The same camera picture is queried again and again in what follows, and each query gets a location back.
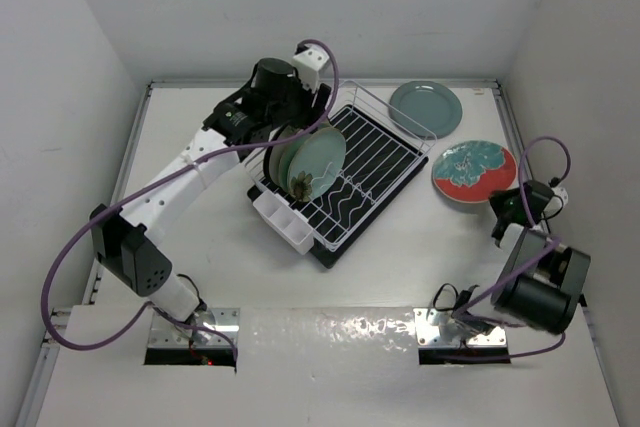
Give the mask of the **plain teal plate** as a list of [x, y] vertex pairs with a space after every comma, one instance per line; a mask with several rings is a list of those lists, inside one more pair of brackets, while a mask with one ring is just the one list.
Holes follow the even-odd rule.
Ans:
[[416, 137], [439, 139], [456, 130], [463, 109], [449, 88], [431, 81], [411, 81], [399, 86], [391, 95], [389, 116]]

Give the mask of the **green plate with flower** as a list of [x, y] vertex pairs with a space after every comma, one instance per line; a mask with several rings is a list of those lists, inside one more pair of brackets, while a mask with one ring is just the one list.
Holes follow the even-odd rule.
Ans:
[[312, 134], [305, 134], [303, 137], [291, 142], [288, 144], [288, 147], [284, 151], [279, 165], [279, 183], [280, 187], [282, 187], [287, 193], [287, 172], [289, 168], [289, 164], [294, 157], [297, 149], [301, 146], [301, 144], [308, 139]]
[[313, 133], [297, 149], [287, 172], [287, 190], [298, 202], [324, 195], [335, 183], [346, 159], [346, 140], [335, 127]]

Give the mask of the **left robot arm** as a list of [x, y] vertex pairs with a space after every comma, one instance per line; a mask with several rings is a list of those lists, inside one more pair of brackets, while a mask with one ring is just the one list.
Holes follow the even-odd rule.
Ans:
[[333, 95], [320, 80], [332, 61], [308, 47], [291, 61], [263, 58], [249, 80], [213, 109], [181, 153], [136, 199], [91, 214], [96, 260], [136, 295], [179, 322], [203, 303], [172, 271], [159, 244], [171, 225], [219, 177], [281, 127], [307, 129], [326, 116]]

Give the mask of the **cream plate with branch design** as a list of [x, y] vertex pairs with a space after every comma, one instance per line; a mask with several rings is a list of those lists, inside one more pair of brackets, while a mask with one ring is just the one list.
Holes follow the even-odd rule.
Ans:
[[[288, 139], [298, 133], [296, 128], [291, 126], [283, 126], [274, 135], [275, 141]], [[265, 170], [265, 177], [273, 182], [276, 186], [279, 186], [279, 165], [281, 157], [288, 147], [287, 143], [279, 144], [270, 147], [265, 153], [263, 169]]]

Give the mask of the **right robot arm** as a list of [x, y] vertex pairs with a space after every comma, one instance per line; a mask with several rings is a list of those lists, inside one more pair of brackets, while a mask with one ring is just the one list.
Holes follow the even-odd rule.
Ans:
[[588, 254], [539, 229], [567, 199], [558, 181], [536, 180], [489, 196], [496, 216], [491, 237], [509, 257], [480, 299], [523, 326], [552, 335], [563, 334], [571, 323], [591, 264]]

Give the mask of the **red and teal plate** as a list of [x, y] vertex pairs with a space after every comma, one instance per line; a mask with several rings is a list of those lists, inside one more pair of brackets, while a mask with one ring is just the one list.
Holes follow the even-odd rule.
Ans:
[[511, 152], [486, 140], [469, 140], [446, 149], [431, 172], [436, 189], [446, 198], [465, 204], [489, 200], [492, 193], [508, 190], [517, 177]]

